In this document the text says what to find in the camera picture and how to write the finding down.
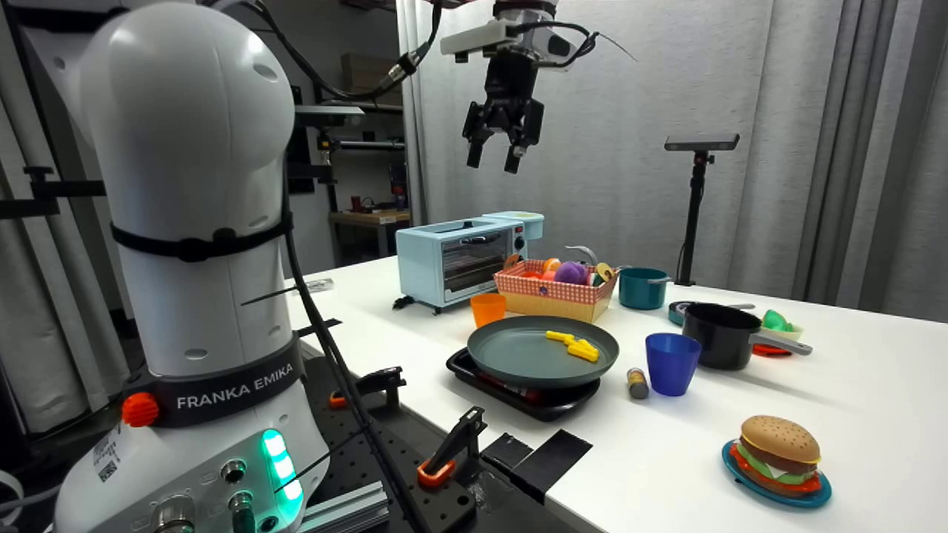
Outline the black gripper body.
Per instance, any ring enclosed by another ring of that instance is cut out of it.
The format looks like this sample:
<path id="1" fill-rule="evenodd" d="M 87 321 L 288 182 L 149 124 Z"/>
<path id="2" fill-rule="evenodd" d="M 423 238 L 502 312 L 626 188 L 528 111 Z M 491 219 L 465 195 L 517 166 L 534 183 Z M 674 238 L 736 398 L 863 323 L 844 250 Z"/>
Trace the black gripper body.
<path id="1" fill-rule="evenodd" d="M 537 71 L 524 55 L 494 55 L 487 68 L 487 102 L 469 108 L 463 138 L 483 145 L 491 133 L 508 133 L 520 149 L 537 145 L 545 112 L 534 98 Z"/>

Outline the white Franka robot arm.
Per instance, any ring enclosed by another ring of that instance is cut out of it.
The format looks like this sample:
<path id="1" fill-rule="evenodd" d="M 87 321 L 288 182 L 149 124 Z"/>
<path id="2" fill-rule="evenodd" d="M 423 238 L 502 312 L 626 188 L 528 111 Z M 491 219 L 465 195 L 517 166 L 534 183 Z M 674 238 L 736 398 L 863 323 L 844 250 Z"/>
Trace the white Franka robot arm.
<path id="1" fill-rule="evenodd" d="M 330 502 L 330 444 L 284 305 L 291 84 L 195 4 L 105 24 L 72 71 L 145 374 L 68 475 L 56 533 L 364 533 L 389 487 Z"/>

